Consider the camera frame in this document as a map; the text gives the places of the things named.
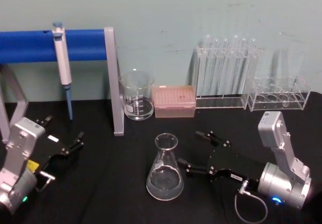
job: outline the pipette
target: pipette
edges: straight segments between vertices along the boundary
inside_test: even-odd
[[[69,118],[70,120],[72,120],[70,95],[71,74],[69,67],[65,28],[62,26],[61,22],[55,22],[53,23],[53,26],[55,27],[55,29],[52,31],[52,34],[54,38],[60,81],[66,90],[66,100],[68,105]]]

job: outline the blue led light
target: blue led light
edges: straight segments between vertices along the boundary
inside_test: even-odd
[[[272,200],[275,201],[276,203],[279,203],[279,204],[282,203],[281,199],[278,197],[272,197]]]

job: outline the erlenmeyer flask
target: erlenmeyer flask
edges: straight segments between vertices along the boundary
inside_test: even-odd
[[[184,183],[173,152],[177,144],[178,139],[170,133],[155,138],[158,152],[146,180],[146,188],[155,199],[172,200],[183,190]]]

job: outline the glass flask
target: glass flask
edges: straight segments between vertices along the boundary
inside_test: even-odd
[[[153,114],[152,86],[154,79],[146,72],[132,70],[120,76],[123,108],[132,120],[144,120]]]
[[[155,138],[155,145],[158,152],[147,177],[146,188],[155,199],[173,200],[181,194],[184,187],[173,152],[178,139],[170,133],[162,133]]]

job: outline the yellow label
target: yellow label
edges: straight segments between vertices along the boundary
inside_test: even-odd
[[[27,163],[27,168],[34,173],[36,171],[36,169],[38,168],[39,164],[36,162],[33,162],[32,160],[28,160]]]

